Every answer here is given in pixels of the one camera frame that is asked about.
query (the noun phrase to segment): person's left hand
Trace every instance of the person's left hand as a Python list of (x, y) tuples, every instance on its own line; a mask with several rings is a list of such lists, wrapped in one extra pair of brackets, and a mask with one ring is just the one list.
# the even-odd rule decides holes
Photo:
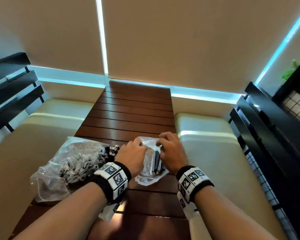
[(139, 138), (129, 141), (127, 145), (123, 145), (115, 158), (115, 161), (124, 164), (131, 173), (132, 177), (136, 177), (143, 170), (143, 160), (147, 148), (142, 145)]

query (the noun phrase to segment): table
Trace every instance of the table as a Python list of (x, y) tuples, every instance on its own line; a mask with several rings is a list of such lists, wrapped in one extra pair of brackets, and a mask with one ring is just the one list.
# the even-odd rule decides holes
[[(157, 138), (166, 131), (176, 132), (169, 89), (110, 82), (75, 136), (124, 145), (138, 136)], [(112, 220), (97, 220), (87, 239), (191, 239), (188, 220), (177, 198), (177, 184), (171, 174), (147, 187), (132, 179), (125, 201)], [(54, 204), (33, 202), (10, 239)]]

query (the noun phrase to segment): small plastic bag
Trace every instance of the small plastic bag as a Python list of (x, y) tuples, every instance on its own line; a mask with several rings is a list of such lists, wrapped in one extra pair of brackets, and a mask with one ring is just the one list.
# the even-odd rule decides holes
[(160, 175), (153, 175), (151, 172), (151, 162), (152, 162), (152, 155), (153, 151), (158, 151), (160, 153), (160, 147), (156, 146), (156, 142), (158, 141), (158, 138), (152, 138), (152, 137), (139, 137), (142, 144), (144, 146), (147, 146), (147, 151), (145, 152), (144, 156), (144, 168), (141, 171), (141, 173), (135, 177), (135, 181), (144, 186), (148, 186), (151, 184), (154, 184), (155, 182), (158, 182), (162, 177), (167, 175), (169, 171), (163, 167), (163, 171)]
[(30, 177), (36, 191), (36, 202), (59, 201), (72, 192), (70, 184), (83, 181), (104, 164), (104, 147), (98, 141), (68, 137), (47, 165), (41, 166)]

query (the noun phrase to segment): person's right arm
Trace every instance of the person's right arm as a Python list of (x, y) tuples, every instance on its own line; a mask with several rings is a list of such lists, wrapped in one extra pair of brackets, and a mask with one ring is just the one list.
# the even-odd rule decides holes
[[(170, 173), (176, 175), (189, 163), (185, 150), (176, 134), (165, 132), (159, 137), (160, 159)], [(206, 186), (196, 193), (194, 203), (213, 240), (276, 239), (213, 186)]]

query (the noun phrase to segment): cream leather cushion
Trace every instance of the cream leather cushion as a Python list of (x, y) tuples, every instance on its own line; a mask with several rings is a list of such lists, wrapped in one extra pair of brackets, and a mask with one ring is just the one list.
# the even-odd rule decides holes
[(50, 99), (0, 143), (0, 240), (6, 240), (35, 193), (30, 176), (74, 136), (92, 103)]
[[(216, 189), (279, 240), (287, 239), (227, 121), (178, 113), (176, 130), (190, 164)], [(211, 239), (201, 217), (189, 221), (192, 240)]]

